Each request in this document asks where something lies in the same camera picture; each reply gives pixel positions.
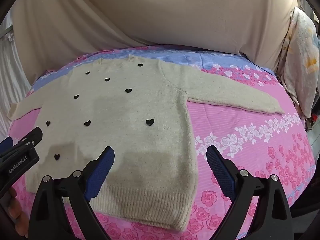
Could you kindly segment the left hand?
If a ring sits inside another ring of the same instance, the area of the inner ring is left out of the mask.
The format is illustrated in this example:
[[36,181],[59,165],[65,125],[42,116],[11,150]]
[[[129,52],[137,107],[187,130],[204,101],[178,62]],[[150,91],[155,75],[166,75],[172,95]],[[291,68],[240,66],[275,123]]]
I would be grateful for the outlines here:
[[16,220],[15,230],[20,236],[28,238],[29,218],[23,212],[20,202],[16,199],[17,193],[13,187],[9,189],[10,202],[8,206],[9,214]]

